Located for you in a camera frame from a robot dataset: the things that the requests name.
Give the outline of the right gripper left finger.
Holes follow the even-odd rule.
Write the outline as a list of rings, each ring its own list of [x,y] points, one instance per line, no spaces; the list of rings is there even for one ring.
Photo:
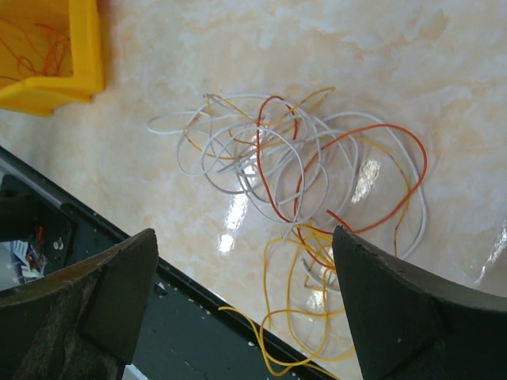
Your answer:
[[[120,379],[158,265],[154,230],[1,293],[3,379]]]

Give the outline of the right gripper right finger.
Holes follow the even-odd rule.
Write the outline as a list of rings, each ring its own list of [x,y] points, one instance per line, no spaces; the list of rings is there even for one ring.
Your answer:
[[[340,226],[332,249],[365,379],[504,379],[506,299],[386,253]]]

